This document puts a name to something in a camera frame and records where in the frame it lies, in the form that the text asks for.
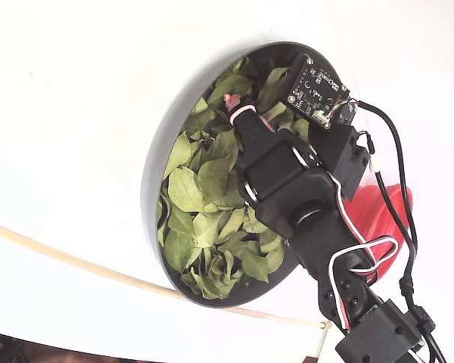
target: black cable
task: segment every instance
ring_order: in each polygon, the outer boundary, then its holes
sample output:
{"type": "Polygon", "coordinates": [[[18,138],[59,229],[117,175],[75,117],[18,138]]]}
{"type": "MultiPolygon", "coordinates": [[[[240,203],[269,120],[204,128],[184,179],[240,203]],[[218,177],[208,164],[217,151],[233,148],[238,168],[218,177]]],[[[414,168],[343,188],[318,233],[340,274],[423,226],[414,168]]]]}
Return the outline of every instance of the black cable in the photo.
{"type": "MultiPolygon", "coordinates": [[[[392,133],[393,139],[395,141],[397,159],[399,162],[400,188],[402,191],[403,204],[404,204],[404,207],[406,210],[407,220],[409,222],[409,228],[410,228],[412,238],[409,236],[409,232],[407,231],[407,228],[405,228],[405,225],[403,224],[402,219],[399,217],[395,208],[393,207],[390,197],[388,196],[388,192],[385,187],[384,180],[381,177],[381,173],[376,172],[375,176],[377,178],[378,187],[380,188],[382,197],[384,198],[384,201],[387,204],[387,208],[389,209],[390,214],[393,217],[393,220],[399,227],[399,230],[402,232],[402,235],[404,236],[404,238],[406,240],[407,246],[409,247],[409,260],[407,261],[404,275],[403,275],[402,279],[400,279],[400,289],[402,291],[402,295],[406,298],[407,306],[409,307],[409,310],[410,310],[411,308],[415,308],[414,299],[413,299],[414,290],[413,290],[413,283],[412,283],[412,269],[413,269],[415,257],[417,254],[418,241],[417,241],[417,232],[415,231],[415,223],[414,223],[414,219],[412,216],[412,209],[410,207],[409,193],[407,191],[407,185],[406,185],[405,167],[403,165],[402,144],[400,142],[400,137],[396,130],[395,125],[393,124],[392,120],[390,119],[389,116],[387,116],[386,113],[384,113],[382,110],[378,109],[377,107],[372,106],[372,105],[367,104],[362,101],[359,101],[358,105],[361,108],[363,108],[367,111],[373,112],[373,113],[377,114],[380,118],[382,118],[385,121],[385,123],[387,124],[387,126],[389,127],[389,129],[392,133]]],[[[367,132],[362,132],[362,133],[360,133],[360,135],[366,135],[367,143],[368,143],[368,150],[369,150],[370,154],[374,154],[375,146],[373,145],[373,141],[372,141],[370,134],[367,132]]],[[[431,354],[430,363],[431,362],[435,363],[435,360],[438,360],[439,363],[446,363],[446,359],[444,358],[442,352],[440,351],[440,348],[437,345],[435,339],[432,337],[432,334],[429,332],[426,332],[425,330],[422,330],[422,335],[424,336],[425,341],[427,342],[429,352],[431,354]]]]}
{"type": "Polygon", "coordinates": [[[442,354],[439,346],[437,345],[436,340],[434,339],[434,337],[432,337],[432,334],[423,331],[422,335],[425,338],[425,342],[429,346],[429,351],[431,352],[431,355],[435,355],[435,358],[439,363],[447,363],[446,359],[444,358],[444,355],[442,354]]]}
{"type": "MultiPolygon", "coordinates": [[[[385,187],[385,183],[384,183],[383,178],[381,177],[381,173],[376,172],[375,177],[377,178],[378,187],[380,188],[380,192],[381,192],[382,197],[384,198],[385,204],[387,204],[387,208],[388,208],[390,214],[392,215],[392,218],[395,221],[400,232],[402,232],[402,235],[406,240],[407,247],[409,248],[409,259],[407,261],[406,269],[403,273],[403,276],[405,279],[412,280],[411,276],[412,276],[412,270],[414,267],[415,254],[416,254],[414,243],[412,242],[405,225],[403,225],[402,219],[399,217],[398,213],[395,210],[395,207],[393,206],[392,201],[390,200],[390,197],[388,196],[387,188],[385,187]]],[[[404,297],[406,298],[407,306],[409,308],[412,307],[414,305],[413,299],[412,299],[412,294],[405,293],[404,297]]]]}
{"type": "Polygon", "coordinates": [[[390,129],[390,132],[392,133],[393,140],[395,141],[396,155],[397,155],[397,159],[399,162],[400,189],[402,190],[403,205],[406,210],[407,220],[409,221],[410,233],[412,235],[412,242],[414,243],[414,248],[415,248],[415,251],[417,252],[417,249],[418,249],[417,232],[415,230],[415,223],[414,223],[414,219],[412,216],[412,209],[410,207],[409,192],[407,191],[406,172],[405,172],[405,166],[403,164],[402,143],[400,141],[399,133],[396,130],[396,127],[393,124],[390,117],[384,111],[380,110],[379,108],[377,108],[375,106],[367,104],[366,102],[363,102],[363,101],[359,101],[358,106],[367,111],[370,111],[370,112],[378,115],[380,118],[382,118],[383,121],[385,121],[385,123],[387,124],[388,128],[390,129]]]}

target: white table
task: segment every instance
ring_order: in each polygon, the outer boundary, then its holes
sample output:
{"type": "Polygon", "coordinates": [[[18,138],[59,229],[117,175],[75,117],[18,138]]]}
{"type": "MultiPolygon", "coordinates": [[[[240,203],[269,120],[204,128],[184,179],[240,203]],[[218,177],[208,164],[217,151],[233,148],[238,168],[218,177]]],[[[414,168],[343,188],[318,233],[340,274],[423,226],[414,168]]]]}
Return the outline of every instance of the white table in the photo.
{"type": "MultiPolygon", "coordinates": [[[[141,178],[158,152],[150,149],[156,131],[168,110],[198,95],[179,97],[192,80],[208,83],[206,67],[265,42],[302,42],[399,128],[420,236],[415,298],[454,361],[454,1],[284,5],[0,2],[0,225],[171,286],[141,226],[141,178]]],[[[396,182],[381,121],[358,118],[374,135],[386,182],[396,182]]],[[[400,306],[405,256],[375,287],[400,306]]],[[[316,283],[300,268],[245,307],[323,320],[316,283]]],[[[158,296],[0,238],[0,333],[184,362],[302,361],[320,331],[158,296]],[[212,332],[225,342],[221,357],[212,332]]],[[[340,338],[329,333],[327,345],[340,338]]],[[[320,361],[340,360],[330,348],[320,361]]]]}

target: bolt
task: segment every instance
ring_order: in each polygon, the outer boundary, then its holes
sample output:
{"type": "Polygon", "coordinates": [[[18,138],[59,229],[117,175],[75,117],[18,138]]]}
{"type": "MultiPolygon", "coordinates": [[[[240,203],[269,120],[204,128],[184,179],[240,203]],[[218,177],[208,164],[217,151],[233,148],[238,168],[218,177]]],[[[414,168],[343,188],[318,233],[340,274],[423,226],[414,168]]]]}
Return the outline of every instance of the bolt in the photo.
{"type": "Polygon", "coordinates": [[[350,300],[350,306],[352,308],[356,308],[356,306],[358,305],[358,299],[356,297],[353,297],[351,300],[350,300]]]}
{"type": "Polygon", "coordinates": [[[342,283],[341,287],[344,289],[344,290],[348,290],[350,287],[351,287],[351,282],[350,280],[346,280],[342,283]]]}
{"type": "Polygon", "coordinates": [[[325,291],[325,293],[323,294],[323,297],[326,299],[326,300],[330,300],[330,299],[333,299],[334,295],[333,295],[333,291],[325,291]]]}

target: white wire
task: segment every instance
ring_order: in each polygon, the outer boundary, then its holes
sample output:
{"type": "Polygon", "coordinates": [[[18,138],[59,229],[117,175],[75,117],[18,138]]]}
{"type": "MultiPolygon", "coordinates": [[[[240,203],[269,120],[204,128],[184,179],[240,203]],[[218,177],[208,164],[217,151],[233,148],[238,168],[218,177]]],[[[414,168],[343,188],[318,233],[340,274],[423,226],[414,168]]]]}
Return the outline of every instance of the white wire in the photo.
{"type": "MultiPolygon", "coordinates": [[[[343,219],[348,224],[348,227],[350,228],[352,233],[355,234],[355,237],[358,240],[358,242],[360,242],[361,244],[366,244],[365,238],[358,231],[358,229],[356,229],[355,225],[351,222],[351,219],[348,216],[347,211],[345,210],[345,206],[343,205],[343,198],[341,196],[341,183],[330,172],[328,174],[331,176],[331,179],[333,179],[333,182],[336,184],[336,198],[338,203],[338,209],[340,210],[343,219]]],[[[372,258],[373,263],[375,264],[377,260],[375,258],[375,255],[373,254],[372,249],[368,248],[367,250],[368,253],[370,254],[370,257],[372,258]]]]}
{"type": "Polygon", "coordinates": [[[409,350],[409,354],[414,357],[418,363],[424,363],[424,361],[419,357],[413,350],[409,350]]]}
{"type": "Polygon", "coordinates": [[[344,255],[345,253],[352,252],[355,250],[362,250],[367,247],[378,246],[379,244],[385,244],[387,242],[391,242],[392,244],[395,244],[395,247],[396,247],[395,252],[399,249],[399,243],[395,239],[393,239],[392,237],[383,237],[383,238],[381,238],[379,240],[375,240],[373,242],[368,242],[366,244],[358,244],[356,246],[351,246],[351,247],[345,248],[344,250],[336,252],[330,258],[330,262],[328,264],[328,277],[329,277],[329,280],[331,283],[331,288],[333,289],[334,300],[336,302],[336,309],[337,309],[338,316],[340,317],[340,320],[341,320],[341,327],[343,329],[347,329],[347,322],[344,319],[343,310],[341,308],[340,292],[338,291],[336,283],[334,282],[334,272],[333,272],[334,271],[334,261],[336,260],[336,258],[344,255]]]}
{"type": "Polygon", "coordinates": [[[397,251],[399,250],[399,243],[398,241],[393,238],[393,237],[390,237],[390,236],[387,236],[387,238],[393,243],[393,245],[395,246],[395,249],[392,251],[392,253],[390,253],[389,255],[385,256],[383,259],[381,259],[380,261],[378,261],[373,267],[371,268],[351,268],[350,270],[348,271],[351,271],[351,272],[355,272],[355,273],[370,273],[370,272],[375,272],[377,271],[378,267],[384,263],[385,261],[387,261],[388,259],[391,259],[392,257],[394,257],[397,253],[397,251]]]}

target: red and white wire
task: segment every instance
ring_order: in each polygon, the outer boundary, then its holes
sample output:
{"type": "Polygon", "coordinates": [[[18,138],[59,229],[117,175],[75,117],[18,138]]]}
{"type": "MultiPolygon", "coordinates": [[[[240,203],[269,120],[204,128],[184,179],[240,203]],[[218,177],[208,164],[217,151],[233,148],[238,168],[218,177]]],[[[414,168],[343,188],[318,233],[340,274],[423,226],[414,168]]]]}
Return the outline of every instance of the red and white wire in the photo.
{"type": "Polygon", "coordinates": [[[330,262],[328,264],[328,278],[330,280],[331,288],[333,289],[334,300],[336,302],[336,309],[337,309],[338,316],[340,317],[340,320],[341,320],[341,327],[343,329],[350,329],[350,322],[348,319],[346,309],[344,308],[343,301],[341,300],[340,292],[338,291],[338,288],[334,281],[334,261],[336,260],[336,258],[344,255],[345,253],[349,253],[349,252],[352,252],[355,250],[361,250],[366,247],[374,247],[374,246],[378,246],[380,244],[386,244],[386,243],[392,243],[395,246],[395,248],[393,249],[393,252],[385,257],[385,259],[389,259],[392,256],[394,256],[395,253],[399,249],[399,243],[393,237],[382,237],[378,240],[374,240],[372,242],[367,242],[365,245],[358,244],[356,246],[351,246],[351,247],[345,248],[344,250],[336,252],[330,258],[330,262]]]}
{"type": "Polygon", "coordinates": [[[343,329],[350,329],[350,321],[348,319],[348,314],[346,312],[346,309],[344,308],[343,301],[341,300],[340,293],[336,287],[336,283],[334,282],[334,274],[333,274],[333,266],[334,266],[334,261],[336,260],[337,257],[342,256],[345,253],[354,251],[354,250],[361,250],[365,249],[367,253],[370,255],[372,258],[372,267],[371,268],[352,268],[350,269],[351,272],[355,272],[360,275],[366,275],[366,274],[372,274],[375,273],[378,269],[378,267],[388,259],[391,259],[397,251],[399,250],[399,243],[397,240],[391,236],[381,236],[377,237],[374,240],[370,240],[369,242],[366,241],[366,239],[362,236],[362,234],[356,229],[355,225],[352,223],[350,217],[347,214],[347,211],[344,208],[343,205],[343,198],[341,196],[341,183],[332,175],[329,173],[331,176],[331,179],[333,182],[336,184],[336,199],[337,199],[337,204],[338,204],[338,209],[340,211],[340,214],[347,224],[347,227],[349,230],[352,232],[352,235],[358,240],[360,245],[357,246],[352,246],[348,247],[345,250],[338,251],[335,253],[330,260],[330,263],[328,265],[328,277],[330,279],[331,283],[331,288],[333,289],[333,294],[336,302],[336,307],[337,307],[337,313],[338,316],[340,317],[341,320],[341,326],[343,329]],[[373,251],[371,247],[380,245],[380,244],[385,244],[385,243],[392,243],[395,248],[393,248],[393,251],[386,256],[384,256],[380,261],[377,261],[375,258],[375,255],[373,254],[373,251]]]}
{"type": "MultiPolygon", "coordinates": [[[[331,174],[328,173],[331,176],[331,179],[333,182],[336,184],[336,199],[337,199],[337,204],[338,204],[338,209],[340,210],[340,214],[343,217],[343,220],[347,224],[347,227],[351,231],[352,235],[358,240],[360,244],[366,244],[365,238],[362,236],[362,234],[356,229],[355,225],[351,222],[350,217],[347,214],[347,211],[345,210],[345,206],[343,205],[343,197],[341,196],[341,183],[331,174]]],[[[377,260],[375,258],[375,255],[373,254],[372,249],[367,248],[366,251],[372,258],[373,264],[377,263],[377,260]]]]}

